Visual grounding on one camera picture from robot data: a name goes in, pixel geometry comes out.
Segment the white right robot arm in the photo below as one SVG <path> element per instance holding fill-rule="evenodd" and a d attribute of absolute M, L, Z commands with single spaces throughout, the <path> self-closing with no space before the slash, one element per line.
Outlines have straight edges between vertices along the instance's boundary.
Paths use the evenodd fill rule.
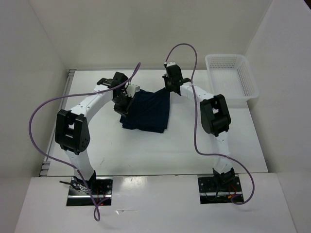
<path fill-rule="evenodd" d="M 214 137 L 219 156 L 213 167 L 213 185 L 219 191 L 226 190 L 234 180 L 235 171 L 229 160 L 228 130 L 231 117 L 225 97 L 213 95 L 194 85 L 189 78 L 183 78 L 181 68 L 175 62 L 165 62 L 162 76 L 165 88 L 195 102 L 197 119 L 201 120 L 203 130 Z"/>

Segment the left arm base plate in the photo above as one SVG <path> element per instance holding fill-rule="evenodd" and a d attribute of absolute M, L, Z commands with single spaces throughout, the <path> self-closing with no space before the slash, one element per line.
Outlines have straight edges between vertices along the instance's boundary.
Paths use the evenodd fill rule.
<path fill-rule="evenodd" d="M 69 185 L 68 197 L 66 206 L 93 206 L 93 202 L 87 189 L 75 181 L 72 177 L 70 182 L 62 182 Z M 97 178 L 97 186 L 92 191 L 92 196 L 95 202 L 100 206 L 111 206 L 112 203 L 112 177 Z"/>

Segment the navy blue shorts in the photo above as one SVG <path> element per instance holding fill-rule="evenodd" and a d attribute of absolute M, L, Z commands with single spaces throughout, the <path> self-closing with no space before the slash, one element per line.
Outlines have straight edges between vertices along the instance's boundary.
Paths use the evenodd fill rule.
<path fill-rule="evenodd" d="M 162 88 L 156 92 L 140 90 L 135 94 L 128 116 L 121 116 L 124 129 L 164 133 L 170 115 L 170 92 Z"/>

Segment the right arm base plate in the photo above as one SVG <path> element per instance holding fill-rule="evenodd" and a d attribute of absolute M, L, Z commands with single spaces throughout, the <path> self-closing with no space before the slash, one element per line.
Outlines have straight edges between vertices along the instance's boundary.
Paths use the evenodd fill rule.
<path fill-rule="evenodd" d="M 244 202 L 240 179 L 235 176 L 229 184 L 220 187 L 215 183 L 212 175 L 198 176 L 198 187 L 201 204 Z"/>

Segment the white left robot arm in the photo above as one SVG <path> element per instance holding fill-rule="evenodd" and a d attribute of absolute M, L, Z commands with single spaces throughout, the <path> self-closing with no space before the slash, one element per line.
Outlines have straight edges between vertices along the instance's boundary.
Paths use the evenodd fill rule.
<path fill-rule="evenodd" d="M 90 121 L 110 101 L 114 103 L 115 112 L 123 117 L 128 116 L 139 91 L 140 87 L 131 84 L 125 74 L 116 72 L 112 79 L 100 79 L 93 91 L 76 106 L 69 110 L 61 109 L 57 113 L 55 142 L 74 166 L 74 185 L 79 185 L 86 194 L 95 192 L 99 186 L 87 153 Z"/>

